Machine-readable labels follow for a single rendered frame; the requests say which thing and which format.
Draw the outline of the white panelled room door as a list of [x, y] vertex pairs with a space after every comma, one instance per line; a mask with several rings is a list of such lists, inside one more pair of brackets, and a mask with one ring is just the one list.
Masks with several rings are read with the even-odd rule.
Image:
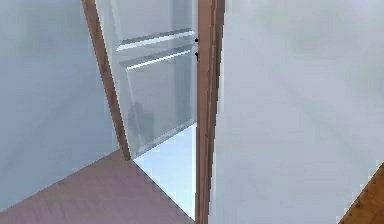
[[130, 155], [196, 122], [198, 0], [95, 0]]

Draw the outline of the brown wooden door frame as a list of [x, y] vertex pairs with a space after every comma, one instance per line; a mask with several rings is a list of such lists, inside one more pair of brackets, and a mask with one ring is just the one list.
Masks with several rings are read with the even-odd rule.
[[[119, 150], [124, 160], [133, 161], [136, 158], [133, 158], [129, 152], [116, 87], [101, 29], [101, 17], [98, 15], [95, 0], [81, 0], [81, 2], [119, 143]], [[192, 218], [187, 218], [186, 224], [208, 224], [224, 12], [225, 0], [198, 0], [199, 60], [197, 61], [196, 76], [196, 122], [189, 126], [196, 130], [192, 149], [196, 158], [193, 173], [197, 182], [194, 194], [195, 215]]]

